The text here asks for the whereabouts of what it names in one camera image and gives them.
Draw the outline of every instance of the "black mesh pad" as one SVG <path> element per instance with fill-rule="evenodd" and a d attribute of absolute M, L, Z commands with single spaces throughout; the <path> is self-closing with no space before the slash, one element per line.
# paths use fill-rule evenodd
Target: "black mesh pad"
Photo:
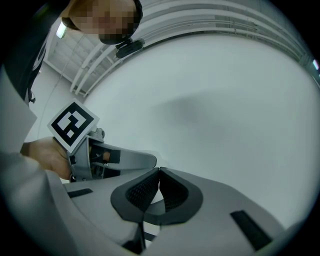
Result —
<path fill-rule="evenodd" d="M 130 188 L 126 193 L 126 199 L 145 212 L 154 199 L 159 188 L 159 172 L 155 172 L 140 183 Z"/>
<path fill-rule="evenodd" d="M 186 201 L 188 189 L 163 171 L 159 172 L 160 191 L 163 196 L 165 211 L 169 212 Z"/>

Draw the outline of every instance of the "white ceiling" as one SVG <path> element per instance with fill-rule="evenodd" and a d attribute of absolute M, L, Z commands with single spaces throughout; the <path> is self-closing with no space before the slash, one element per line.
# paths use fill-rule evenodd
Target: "white ceiling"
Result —
<path fill-rule="evenodd" d="M 214 33 L 267 44 L 302 66 L 313 59 L 292 24 L 266 1 L 142 0 L 141 3 L 143 19 L 132 38 L 143 38 L 144 48 L 190 33 Z M 68 30 L 59 39 L 56 36 L 59 24 L 57 20 L 52 26 L 44 61 L 60 74 L 63 71 L 63 76 L 72 82 L 71 91 L 87 96 L 126 60 L 117 59 L 114 45 L 104 45 L 91 35 Z"/>

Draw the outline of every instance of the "gray plastic device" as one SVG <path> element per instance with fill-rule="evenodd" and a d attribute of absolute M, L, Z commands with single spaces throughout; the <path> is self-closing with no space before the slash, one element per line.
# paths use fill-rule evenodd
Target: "gray plastic device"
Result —
<path fill-rule="evenodd" d="M 12 215 L 53 255 L 263 255 L 292 233 L 234 188 L 155 167 L 155 156 L 104 144 L 103 137 L 102 129 L 90 132 L 68 153 L 77 182 L 62 184 L 19 155 L 4 158 L 15 163 L 4 163 L 0 175 Z M 116 151 L 116 162 L 90 162 L 89 146 Z M 110 170 L 119 174 L 104 178 Z M 151 203 L 158 190 L 163 200 Z M 160 227 L 148 248 L 143 222 Z"/>
<path fill-rule="evenodd" d="M 104 144 L 104 135 L 104 131 L 97 128 L 83 137 L 72 153 L 67 151 L 72 172 L 70 182 L 100 180 L 156 166 L 157 158 L 154 155 Z M 111 156 L 116 157 L 106 163 L 92 161 L 90 148 L 95 148 L 96 152 L 101 152 L 100 154 L 108 151 Z"/>

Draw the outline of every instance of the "white surface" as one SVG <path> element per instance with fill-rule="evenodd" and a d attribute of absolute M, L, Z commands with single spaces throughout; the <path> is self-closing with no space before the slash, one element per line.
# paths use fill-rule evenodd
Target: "white surface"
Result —
<path fill-rule="evenodd" d="M 21 99 L 4 65 L 0 68 L 0 152 L 20 152 L 36 116 Z"/>
<path fill-rule="evenodd" d="M 319 89 L 264 44 L 169 41 L 117 69 L 84 104 L 106 143 L 156 151 L 170 168 L 226 183 L 285 227 L 306 216 L 318 191 Z"/>
<path fill-rule="evenodd" d="M 43 137 L 53 136 L 47 127 L 49 121 L 73 98 L 77 98 L 80 102 L 83 102 L 84 100 L 83 97 L 75 96 L 69 92 L 71 83 L 64 77 L 61 78 L 59 84 L 54 89 L 54 86 L 59 80 L 60 74 L 54 71 L 46 63 L 42 63 L 40 70 L 41 73 L 35 78 L 31 88 L 36 101 L 34 104 L 32 102 L 29 103 L 29 107 L 36 115 L 37 120 L 28 133 L 25 142 L 32 142 Z M 40 123 L 40 118 L 43 112 L 44 115 Z"/>

